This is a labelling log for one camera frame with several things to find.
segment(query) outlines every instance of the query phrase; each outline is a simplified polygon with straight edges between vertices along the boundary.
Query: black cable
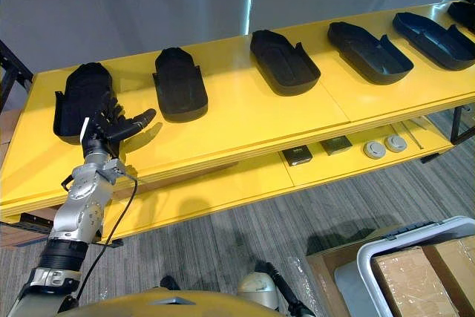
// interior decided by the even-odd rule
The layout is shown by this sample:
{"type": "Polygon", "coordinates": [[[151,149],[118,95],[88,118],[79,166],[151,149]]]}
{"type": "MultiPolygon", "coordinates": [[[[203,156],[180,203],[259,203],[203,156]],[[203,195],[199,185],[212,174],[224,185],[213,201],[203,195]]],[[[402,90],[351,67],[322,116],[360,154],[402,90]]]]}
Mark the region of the black cable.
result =
{"type": "Polygon", "coordinates": [[[137,182],[137,179],[129,174],[125,174],[126,177],[128,177],[130,180],[133,180],[134,181],[134,191],[132,192],[132,196],[129,198],[128,202],[127,202],[127,206],[125,206],[124,210],[122,211],[122,214],[120,215],[119,219],[117,219],[117,222],[114,224],[114,228],[112,228],[111,230],[111,233],[109,234],[107,240],[105,241],[105,244],[104,244],[104,247],[102,248],[101,252],[98,254],[96,260],[94,260],[94,262],[92,263],[91,267],[89,268],[88,270],[88,273],[86,274],[85,278],[84,278],[84,281],[82,282],[82,285],[81,285],[81,288],[79,289],[79,292],[77,293],[77,296],[76,296],[76,300],[79,301],[79,299],[81,298],[81,295],[82,295],[82,291],[84,290],[84,287],[86,285],[86,283],[88,282],[88,279],[89,279],[89,276],[91,275],[92,273],[92,270],[94,269],[94,267],[96,266],[96,264],[99,262],[99,259],[102,257],[102,255],[104,254],[105,250],[107,249],[107,246],[109,245],[109,242],[111,241],[112,239],[112,235],[114,234],[117,226],[119,225],[120,221],[122,220],[122,218],[124,217],[125,213],[127,212],[127,209],[128,207],[131,205],[132,203],[132,200],[134,199],[135,197],[135,193],[137,192],[137,186],[138,186],[138,182],[137,182]]]}

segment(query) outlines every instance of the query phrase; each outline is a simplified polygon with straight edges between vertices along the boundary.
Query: small black box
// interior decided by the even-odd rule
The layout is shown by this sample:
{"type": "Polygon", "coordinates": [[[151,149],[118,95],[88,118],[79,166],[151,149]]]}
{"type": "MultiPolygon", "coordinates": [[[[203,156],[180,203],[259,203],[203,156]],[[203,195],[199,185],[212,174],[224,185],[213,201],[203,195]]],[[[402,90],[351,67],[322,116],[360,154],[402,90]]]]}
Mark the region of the small black box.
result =
{"type": "Polygon", "coordinates": [[[308,163],[312,159],[312,154],[306,145],[297,146],[296,148],[288,148],[282,150],[289,166],[300,165],[301,163],[308,163]]]}
{"type": "Polygon", "coordinates": [[[334,137],[332,139],[321,141],[320,144],[328,155],[338,154],[352,147],[351,142],[344,135],[342,137],[334,137]]]}

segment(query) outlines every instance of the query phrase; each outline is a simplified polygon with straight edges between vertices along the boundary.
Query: gray carpet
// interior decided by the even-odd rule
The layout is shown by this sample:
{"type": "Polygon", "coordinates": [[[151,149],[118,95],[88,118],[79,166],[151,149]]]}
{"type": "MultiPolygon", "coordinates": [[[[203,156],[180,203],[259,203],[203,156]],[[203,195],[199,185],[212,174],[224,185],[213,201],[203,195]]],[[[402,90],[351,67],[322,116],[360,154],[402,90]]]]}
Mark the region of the gray carpet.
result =
{"type": "MultiPolygon", "coordinates": [[[[449,111],[430,118],[449,132],[449,111]]],[[[235,293],[239,280],[261,258],[273,262],[301,299],[325,316],[305,255],[363,238],[380,227],[473,217],[474,146],[472,138],[424,165],[414,160],[126,238],[124,247],[104,254],[82,304],[143,291],[157,286],[166,274],[184,289],[235,293]]],[[[1,316],[43,246],[0,251],[1,316]]],[[[89,249],[85,269],[99,249],[89,249]]]]}

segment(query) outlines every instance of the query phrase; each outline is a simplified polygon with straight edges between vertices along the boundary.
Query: cardboard box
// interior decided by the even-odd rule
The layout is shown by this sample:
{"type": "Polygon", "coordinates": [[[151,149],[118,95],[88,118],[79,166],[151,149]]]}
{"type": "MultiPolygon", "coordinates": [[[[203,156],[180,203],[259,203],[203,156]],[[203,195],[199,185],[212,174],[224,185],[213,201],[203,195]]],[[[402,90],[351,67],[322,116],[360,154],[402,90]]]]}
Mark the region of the cardboard box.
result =
{"type": "Polygon", "coordinates": [[[338,290],[335,282],[335,270],[345,264],[356,260],[359,248],[366,243],[380,239],[380,237],[396,228],[399,225],[377,229],[365,239],[349,244],[337,246],[335,248],[317,252],[307,256],[307,262],[312,269],[313,276],[320,290],[320,296],[324,302],[324,307],[331,317],[351,317],[347,305],[338,290]]]}
{"type": "Polygon", "coordinates": [[[458,316],[420,247],[375,257],[372,268],[394,316],[458,316]]]}
{"type": "Polygon", "coordinates": [[[424,246],[461,316],[475,316],[475,236],[424,246]]]}

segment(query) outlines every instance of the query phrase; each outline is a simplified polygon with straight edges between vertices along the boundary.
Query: round gray puck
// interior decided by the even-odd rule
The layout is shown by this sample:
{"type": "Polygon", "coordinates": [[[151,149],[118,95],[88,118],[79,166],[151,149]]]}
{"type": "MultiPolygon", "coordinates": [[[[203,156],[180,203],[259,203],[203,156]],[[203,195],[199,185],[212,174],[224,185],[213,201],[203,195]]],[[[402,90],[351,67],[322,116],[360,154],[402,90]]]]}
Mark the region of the round gray puck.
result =
{"type": "Polygon", "coordinates": [[[386,148],[377,141],[364,144],[364,153],[372,159],[381,159],[386,154],[386,148]]]}
{"type": "Polygon", "coordinates": [[[407,148],[406,140],[399,135],[390,135],[384,139],[384,144],[392,152],[401,152],[407,148]]]}

